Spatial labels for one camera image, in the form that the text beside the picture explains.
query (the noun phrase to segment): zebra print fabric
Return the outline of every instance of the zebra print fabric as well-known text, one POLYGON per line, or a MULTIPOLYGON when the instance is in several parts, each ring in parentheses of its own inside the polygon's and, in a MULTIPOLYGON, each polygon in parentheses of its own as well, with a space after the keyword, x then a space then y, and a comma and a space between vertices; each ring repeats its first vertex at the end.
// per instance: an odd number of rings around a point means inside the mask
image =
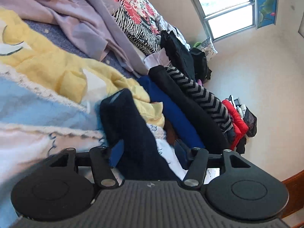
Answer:
POLYGON ((166 70, 180 89, 197 102, 223 132, 233 128, 226 106, 213 93, 186 77, 175 67, 166 67, 166 70))
POLYGON ((122 2, 122 5, 113 14, 116 23, 126 34, 128 39, 144 54, 150 55, 159 51, 160 45, 157 42, 156 36, 159 34, 156 27, 156 22, 151 17, 143 18, 138 14, 134 16, 137 19, 130 17, 130 10, 132 13, 136 13, 136 10, 132 10, 130 3, 126 0, 118 0, 122 2))

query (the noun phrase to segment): window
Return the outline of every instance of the window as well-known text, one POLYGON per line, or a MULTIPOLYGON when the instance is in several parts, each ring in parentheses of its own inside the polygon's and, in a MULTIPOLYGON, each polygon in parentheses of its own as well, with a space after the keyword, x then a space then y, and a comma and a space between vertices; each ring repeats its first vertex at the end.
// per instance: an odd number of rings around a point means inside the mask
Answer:
POLYGON ((254 0, 192 0, 192 3, 212 40, 256 25, 254 0))

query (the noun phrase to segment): ribbed gray surface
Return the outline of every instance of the ribbed gray surface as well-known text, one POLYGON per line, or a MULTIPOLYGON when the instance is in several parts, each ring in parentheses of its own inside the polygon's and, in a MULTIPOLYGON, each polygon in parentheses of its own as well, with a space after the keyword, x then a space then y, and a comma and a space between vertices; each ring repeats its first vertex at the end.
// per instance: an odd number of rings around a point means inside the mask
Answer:
POLYGON ((130 181, 104 190, 95 203, 76 217, 58 222, 22 218, 13 228, 288 228, 279 219, 248 224, 222 217, 199 192, 170 181, 130 181))

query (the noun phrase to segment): window frame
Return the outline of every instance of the window frame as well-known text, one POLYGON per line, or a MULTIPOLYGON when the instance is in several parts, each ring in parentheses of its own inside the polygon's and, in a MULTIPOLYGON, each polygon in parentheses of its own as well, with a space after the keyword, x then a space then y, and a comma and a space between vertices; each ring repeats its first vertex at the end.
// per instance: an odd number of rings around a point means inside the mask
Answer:
POLYGON ((197 12, 200 20, 201 20, 201 23, 203 24, 203 28, 204 28, 204 30, 205 30, 205 32, 207 34, 207 37, 211 37, 211 39, 212 39, 213 42, 216 42, 218 40, 224 39, 224 38, 226 38, 228 36, 234 35, 236 33, 245 31, 245 30, 253 28, 253 27, 257 28, 257 16, 256 16, 257 4, 256 4, 255 0, 249 0, 249 2, 241 3, 241 4, 235 5, 235 6, 231 6, 229 8, 220 10, 219 12, 212 13, 212 14, 210 14, 208 16, 205 15, 204 10, 203 10, 203 8, 202 8, 199 0, 191 0, 191 2, 193 4, 193 6, 194 6, 194 8, 195 8, 195 10, 196 10, 196 12, 197 12), (232 12, 234 10, 246 7, 246 6, 252 6, 253 7, 253 9, 252 9, 252 25, 248 26, 248 27, 245 27, 245 28, 242 28, 242 29, 239 29, 239 30, 237 30, 235 32, 228 33, 226 35, 223 35, 223 36, 215 39, 213 37, 212 30, 211 30, 210 25, 209 25, 209 20, 213 19, 213 18, 216 18, 218 16, 221 16, 223 14, 232 12))

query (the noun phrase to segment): brown fabric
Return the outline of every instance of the brown fabric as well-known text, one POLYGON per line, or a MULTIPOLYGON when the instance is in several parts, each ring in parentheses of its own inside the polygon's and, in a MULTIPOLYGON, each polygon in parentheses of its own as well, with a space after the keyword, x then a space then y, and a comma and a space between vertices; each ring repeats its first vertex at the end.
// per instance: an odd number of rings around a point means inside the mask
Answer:
POLYGON ((175 140, 178 139, 177 134, 175 133, 175 130, 172 126, 172 124, 169 122, 169 120, 165 119, 165 126, 164 129, 167 133, 167 142, 169 145, 174 146, 175 140))
POLYGON ((148 69, 118 27, 103 0, 0 0, 22 19, 58 24, 66 37, 89 57, 101 61, 112 50, 128 71, 148 69))

